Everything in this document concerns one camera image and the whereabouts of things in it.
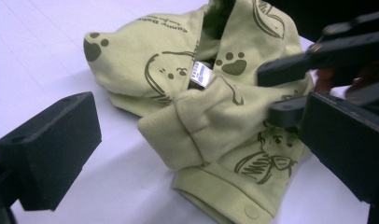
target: clothing tag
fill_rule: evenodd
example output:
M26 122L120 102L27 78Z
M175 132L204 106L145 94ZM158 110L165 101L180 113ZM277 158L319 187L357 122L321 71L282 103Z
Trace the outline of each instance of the clothing tag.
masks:
M195 62L190 75L190 80L206 88L207 84L209 84L211 76L212 70L210 68L206 67L203 63Z

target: green fabric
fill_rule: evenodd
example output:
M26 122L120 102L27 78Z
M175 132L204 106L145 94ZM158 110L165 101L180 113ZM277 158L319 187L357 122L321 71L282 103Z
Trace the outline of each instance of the green fabric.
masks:
M178 94L174 104L140 119L138 128L171 169L207 164L264 130L270 103L306 94L311 82L262 88L233 86L218 76L204 91Z
M115 106L145 116L188 88L205 9L152 14L114 33L85 36L88 64Z
M86 58L115 106L138 128L173 188L220 223L268 223L307 148L265 122L270 103L307 94L304 80L257 86L257 68L301 52L290 17L259 0L210 0L183 15L152 14L115 33L85 36ZM212 69L189 89L194 62Z

